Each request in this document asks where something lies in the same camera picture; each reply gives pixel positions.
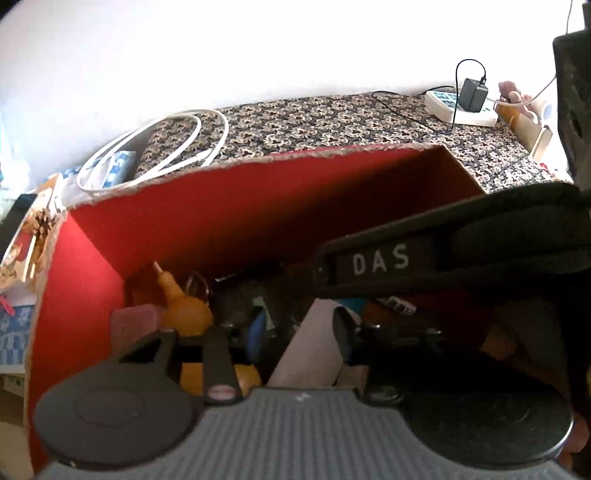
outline small label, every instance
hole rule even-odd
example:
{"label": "small label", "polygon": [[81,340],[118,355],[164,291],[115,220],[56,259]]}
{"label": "small label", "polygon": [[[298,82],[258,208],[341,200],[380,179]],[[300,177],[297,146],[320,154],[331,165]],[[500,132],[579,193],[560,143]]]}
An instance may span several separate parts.
{"label": "small label", "polygon": [[214,385],[207,391],[207,396],[216,401],[230,401],[236,397],[236,390],[230,385]]}

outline patterned tablecloth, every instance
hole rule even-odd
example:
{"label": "patterned tablecloth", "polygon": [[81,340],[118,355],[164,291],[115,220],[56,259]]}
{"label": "patterned tablecloth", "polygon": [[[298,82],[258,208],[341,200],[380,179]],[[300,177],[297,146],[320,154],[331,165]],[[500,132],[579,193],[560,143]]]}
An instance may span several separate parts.
{"label": "patterned tablecloth", "polygon": [[[423,95],[334,95],[253,103],[220,111],[228,117],[230,131],[214,164],[317,147],[417,142],[445,145],[489,193],[552,181],[550,174],[529,158],[507,124],[499,121],[493,128],[457,125],[448,133],[449,125],[425,110]],[[205,115],[202,121],[197,140],[177,161],[214,146],[219,139],[221,121],[215,115]],[[135,175],[174,151],[193,130],[192,122],[184,119],[158,124]]]}

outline power adapter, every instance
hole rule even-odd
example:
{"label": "power adapter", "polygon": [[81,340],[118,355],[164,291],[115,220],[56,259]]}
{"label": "power adapter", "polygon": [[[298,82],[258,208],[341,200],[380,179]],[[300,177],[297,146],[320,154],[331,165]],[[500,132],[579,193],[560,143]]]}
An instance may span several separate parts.
{"label": "power adapter", "polygon": [[460,91],[460,96],[457,99],[457,104],[466,112],[480,112],[488,96],[488,88],[485,83],[486,77],[482,77],[480,82],[466,79]]}

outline white wall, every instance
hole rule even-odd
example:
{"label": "white wall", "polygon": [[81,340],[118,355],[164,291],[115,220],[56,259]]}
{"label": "white wall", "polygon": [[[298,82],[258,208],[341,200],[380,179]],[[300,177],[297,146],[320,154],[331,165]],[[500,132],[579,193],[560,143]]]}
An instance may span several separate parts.
{"label": "white wall", "polygon": [[[582,26],[575,0],[574,27]],[[453,81],[535,93],[569,0],[23,0],[0,22],[0,108],[37,181],[186,108]],[[480,78],[464,64],[460,79]]]}

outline cardboard box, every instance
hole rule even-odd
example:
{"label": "cardboard box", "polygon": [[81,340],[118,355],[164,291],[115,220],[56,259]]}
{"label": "cardboard box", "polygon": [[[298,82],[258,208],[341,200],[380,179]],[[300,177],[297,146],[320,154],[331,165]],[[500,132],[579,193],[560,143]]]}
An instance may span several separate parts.
{"label": "cardboard box", "polygon": [[[483,194],[444,147],[366,145],[194,169],[71,210],[52,239],[31,329],[26,415],[55,383],[109,355],[113,309],[177,279],[307,260],[324,241]],[[46,457],[30,429],[38,471]]]}

